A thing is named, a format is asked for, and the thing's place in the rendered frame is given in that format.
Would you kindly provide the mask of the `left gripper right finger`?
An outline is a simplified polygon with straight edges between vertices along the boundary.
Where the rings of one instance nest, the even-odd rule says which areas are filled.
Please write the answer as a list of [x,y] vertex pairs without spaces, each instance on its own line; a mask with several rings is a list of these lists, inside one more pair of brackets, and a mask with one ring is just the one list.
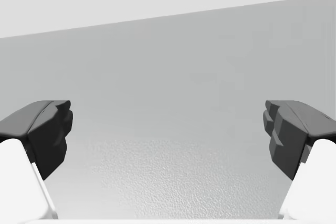
[[271,159],[292,181],[279,218],[336,220],[336,120],[299,101],[265,106]]

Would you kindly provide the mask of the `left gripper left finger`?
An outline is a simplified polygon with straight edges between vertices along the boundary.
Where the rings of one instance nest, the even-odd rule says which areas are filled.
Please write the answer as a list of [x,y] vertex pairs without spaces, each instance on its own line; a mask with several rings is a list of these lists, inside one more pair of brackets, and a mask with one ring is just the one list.
[[65,159],[70,106],[36,101],[0,120],[0,220],[58,219],[44,181]]

